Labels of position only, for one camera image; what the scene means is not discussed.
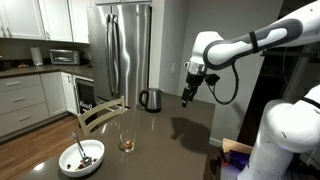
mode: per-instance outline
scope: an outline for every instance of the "white bowl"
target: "white bowl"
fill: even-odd
[[[104,156],[104,145],[97,140],[84,140],[80,142],[87,156],[97,159],[92,165],[78,169],[81,164],[81,156],[78,149],[78,144],[75,143],[68,147],[59,158],[59,166],[61,171],[70,177],[81,177],[94,171],[102,163]]]

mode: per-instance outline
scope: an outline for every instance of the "black cable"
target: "black cable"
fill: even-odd
[[[318,163],[318,161],[316,161],[313,157],[311,157],[311,155],[309,155],[308,153],[305,153],[306,155],[308,155],[315,163],[317,163],[319,166],[320,164]]]
[[[222,105],[227,105],[227,104],[229,104],[230,102],[232,102],[232,101],[234,100],[234,98],[236,98],[236,96],[237,96],[237,94],[238,94],[238,89],[239,89],[239,76],[238,76],[238,73],[237,73],[237,69],[236,69],[236,67],[235,67],[235,62],[232,64],[232,70],[233,70],[234,77],[235,77],[235,81],[236,81],[236,87],[235,87],[235,89],[234,89],[234,93],[233,93],[233,96],[232,96],[232,98],[231,98],[230,101],[227,101],[227,102],[222,102],[222,101],[220,101],[220,100],[216,97],[216,94],[215,94],[216,85],[214,85],[214,86],[213,86],[213,89],[211,89],[211,88],[210,88],[210,85],[207,84],[207,86],[208,86],[210,92],[212,93],[214,99],[215,99],[218,103],[220,103],[220,104],[222,104]]]

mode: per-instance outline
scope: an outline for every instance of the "stainless steel kettle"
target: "stainless steel kettle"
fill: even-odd
[[[156,113],[161,111],[162,89],[149,88],[139,94],[139,102],[147,112]]]

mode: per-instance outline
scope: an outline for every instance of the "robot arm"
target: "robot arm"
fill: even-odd
[[[220,70],[237,59],[272,47],[289,47],[320,41],[320,1],[306,5],[275,23],[231,40],[216,32],[201,32],[195,41],[192,57],[185,64],[188,86],[182,106],[193,100],[207,69]]]

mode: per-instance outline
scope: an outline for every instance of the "countertop appliance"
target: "countertop appliance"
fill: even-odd
[[[145,107],[147,112],[156,113],[161,111],[162,90],[158,88],[149,88],[142,90],[139,95],[140,104]]]
[[[50,59],[52,64],[60,65],[79,65],[80,57],[78,51],[71,50],[50,50]]]
[[[150,5],[95,6],[87,17],[96,103],[123,95],[137,105],[148,87]]]

